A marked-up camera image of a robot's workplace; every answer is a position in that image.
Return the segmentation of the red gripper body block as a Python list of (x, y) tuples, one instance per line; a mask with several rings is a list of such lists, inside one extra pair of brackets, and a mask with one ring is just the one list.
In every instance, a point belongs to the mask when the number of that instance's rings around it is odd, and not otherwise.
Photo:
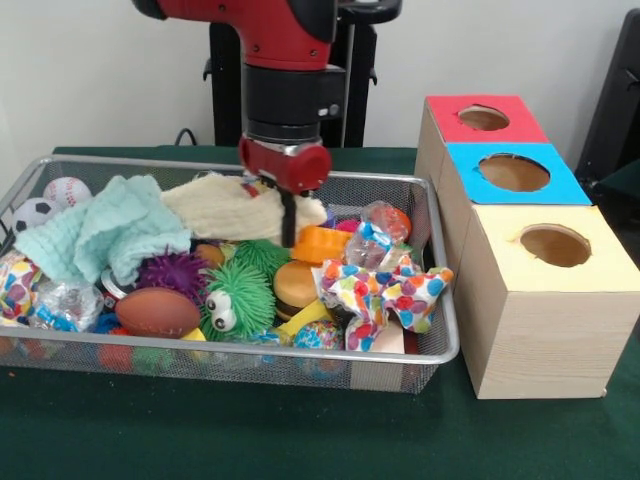
[(319, 189), (332, 167), (329, 151), (319, 143), (283, 145), (242, 137), (239, 154), (251, 174), (294, 195)]

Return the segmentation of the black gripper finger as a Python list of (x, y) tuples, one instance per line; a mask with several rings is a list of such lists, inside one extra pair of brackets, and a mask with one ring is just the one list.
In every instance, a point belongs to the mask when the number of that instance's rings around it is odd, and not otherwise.
[(284, 248), (292, 248), (296, 242), (297, 205), (291, 192), (280, 190), (279, 194), (283, 206), (281, 244)]

